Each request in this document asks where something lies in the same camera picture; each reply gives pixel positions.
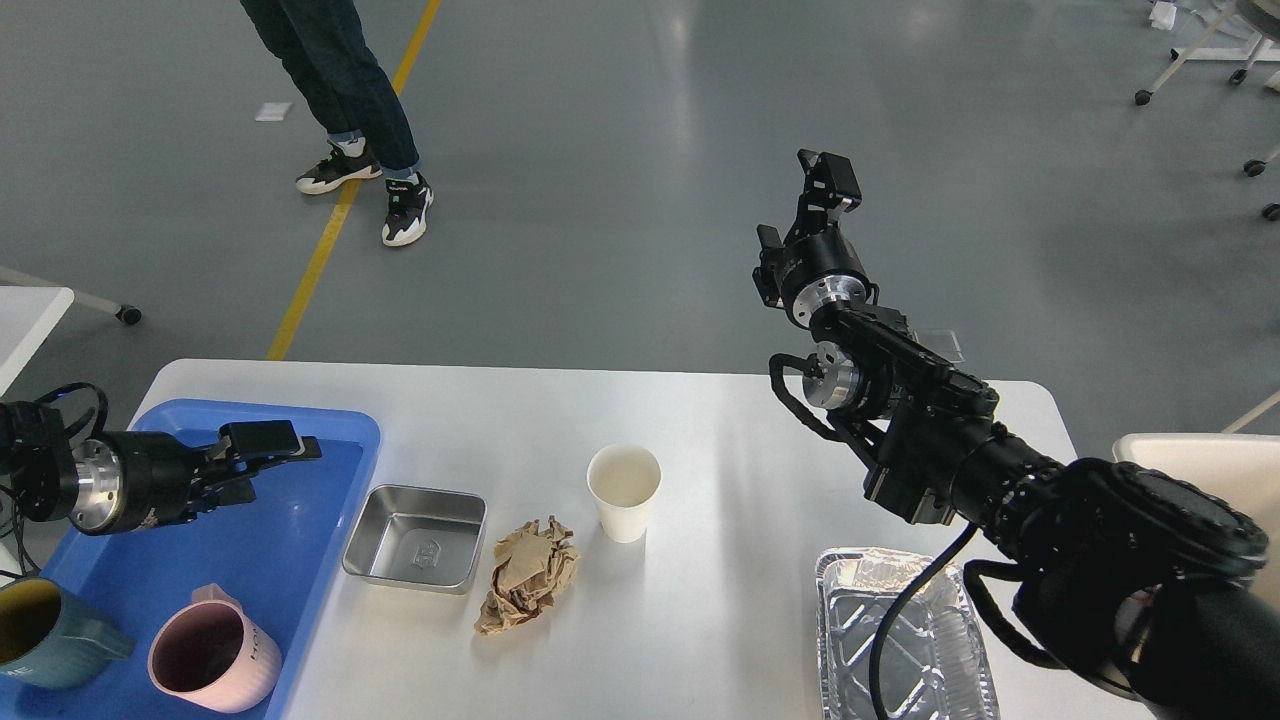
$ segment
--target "white table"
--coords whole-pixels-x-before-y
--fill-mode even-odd
[[[65,287],[0,286],[0,393],[9,389],[74,300]]]
[[[1047,391],[992,384],[1015,432],[1074,457]],[[763,375],[179,360],[138,413],[178,397],[366,413],[383,432],[372,486],[460,489],[489,505],[465,597],[332,570],[291,719],[817,720],[818,555],[936,553],[960,529],[911,527],[864,500],[854,454],[800,425]],[[618,441],[648,446],[663,469],[649,533],[627,546],[604,538],[585,489],[588,460]],[[548,514],[577,533],[577,582],[529,625],[477,637],[493,543]],[[969,552],[998,557],[982,539]],[[1007,719],[1151,717],[1023,664],[989,633],[987,650]]]

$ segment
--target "sneaker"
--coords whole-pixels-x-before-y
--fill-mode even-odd
[[[314,168],[298,176],[294,184],[298,192],[305,195],[323,195],[349,179],[370,179],[383,174],[383,169],[374,160],[374,154],[365,143],[365,151],[356,158],[348,158],[337,145],[330,143],[329,156],[315,164]]]
[[[399,247],[422,237],[426,232],[426,210],[435,201],[431,186],[422,176],[417,182],[387,181],[387,223],[383,224],[383,245]]]

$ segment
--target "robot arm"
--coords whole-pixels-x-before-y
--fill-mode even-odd
[[[99,393],[99,406],[90,437],[73,446],[87,419],[65,428],[50,402],[82,388]],[[69,518],[90,536],[189,523],[252,502],[260,471],[321,455],[316,438],[300,437],[288,420],[228,423],[218,442],[188,447],[166,433],[102,430],[105,414],[101,391],[83,383],[0,404],[0,477],[23,518]]]
[[[878,305],[840,232],[840,215],[861,202],[849,160],[801,150],[800,163],[805,190],[786,240],[756,228],[762,301],[817,343],[808,357],[771,359],[778,398],[858,455],[868,500],[909,523],[959,514],[1014,561],[965,575],[984,620],[1024,659],[1065,666],[1161,717],[1274,714],[1280,614],[1247,592],[1266,564],[1266,534],[1162,473],[1097,459],[1062,466],[1010,433],[993,418],[995,389]],[[803,373],[826,423],[790,395],[785,368]],[[983,575],[1021,583],[1014,611],[1043,650],[998,614]]]

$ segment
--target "gray floor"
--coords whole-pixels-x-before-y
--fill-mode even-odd
[[[358,6],[394,72],[424,3]],[[1220,430],[1280,388],[1280,170],[1239,172],[1280,141],[1276,65],[1138,109],[1198,33],[1148,9],[444,0],[403,94],[429,234],[381,247],[366,184],[289,359],[762,373],[808,350],[749,278],[805,146],[852,158],[884,302],[1048,387],[1082,454]],[[173,359],[264,357],[337,193],[293,190],[323,136],[241,9],[27,0],[0,38],[0,265],[146,313],[73,309],[4,398],[91,380],[120,427]]]

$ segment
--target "sock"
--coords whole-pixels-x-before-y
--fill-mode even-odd
[[[403,170],[388,170],[387,168],[383,168],[383,177],[385,179],[396,181],[396,182],[407,182],[410,184],[421,184],[422,183],[422,176],[420,173],[417,173],[417,172],[411,173],[407,178],[397,177],[401,173],[403,173]]]
[[[365,138],[357,137],[356,140],[344,140],[342,142],[334,142],[338,150],[348,158],[360,158],[365,152]]]

